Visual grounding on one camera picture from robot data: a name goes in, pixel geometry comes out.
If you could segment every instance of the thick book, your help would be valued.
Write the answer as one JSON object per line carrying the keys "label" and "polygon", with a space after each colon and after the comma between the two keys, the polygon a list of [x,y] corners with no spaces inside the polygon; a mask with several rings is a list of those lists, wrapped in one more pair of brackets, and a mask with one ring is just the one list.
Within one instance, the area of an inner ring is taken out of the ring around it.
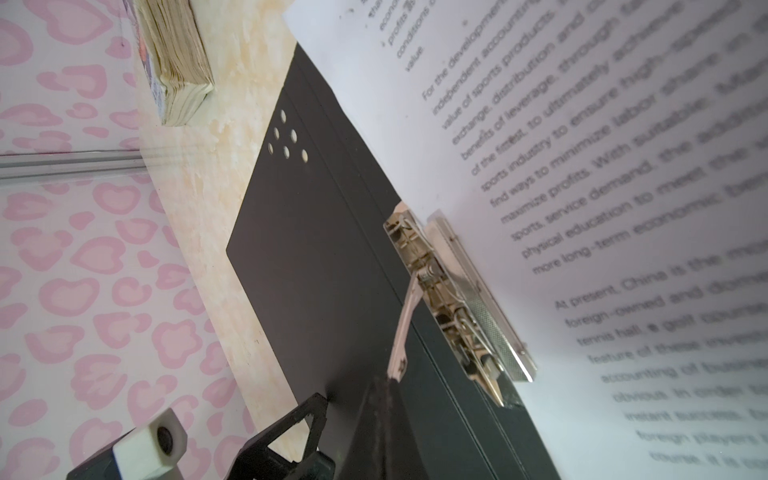
{"label": "thick book", "polygon": [[123,0],[134,26],[157,115],[163,125],[186,124],[214,89],[187,0]]}
{"label": "thick book", "polygon": [[285,18],[525,343],[536,377],[515,387],[564,480],[766,477],[768,4],[297,0]]}

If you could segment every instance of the silver clip plate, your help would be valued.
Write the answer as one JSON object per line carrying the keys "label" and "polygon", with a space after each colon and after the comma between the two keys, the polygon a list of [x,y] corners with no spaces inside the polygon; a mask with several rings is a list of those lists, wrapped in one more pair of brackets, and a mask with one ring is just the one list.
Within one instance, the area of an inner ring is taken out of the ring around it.
{"label": "silver clip plate", "polygon": [[467,377],[498,406],[522,406],[513,381],[532,382],[536,367],[445,219],[425,231],[400,204],[384,229]]}

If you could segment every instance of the marble table surface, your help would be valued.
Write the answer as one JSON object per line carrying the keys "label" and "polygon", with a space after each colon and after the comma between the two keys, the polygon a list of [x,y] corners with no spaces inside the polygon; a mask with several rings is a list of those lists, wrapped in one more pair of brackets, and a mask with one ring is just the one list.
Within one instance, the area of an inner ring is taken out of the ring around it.
{"label": "marble table surface", "polygon": [[[216,82],[184,127],[162,127],[135,61],[141,153],[258,429],[296,406],[226,247],[296,40],[290,0],[190,0]],[[306,425],[273,446],[300,459]]]}

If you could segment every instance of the wall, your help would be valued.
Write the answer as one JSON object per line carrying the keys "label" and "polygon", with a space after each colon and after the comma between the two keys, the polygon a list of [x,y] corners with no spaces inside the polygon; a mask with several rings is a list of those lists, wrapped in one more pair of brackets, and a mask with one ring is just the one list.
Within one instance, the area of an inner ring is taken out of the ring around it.
{"label": "wall", "polygon": [[0,0],[0,154],[137,150],[122,0]]}
{"label": "wall", "polygon": [[0,480],[64,478],[172,406],[187,480],[253,423],[147,174],[0,186]]}

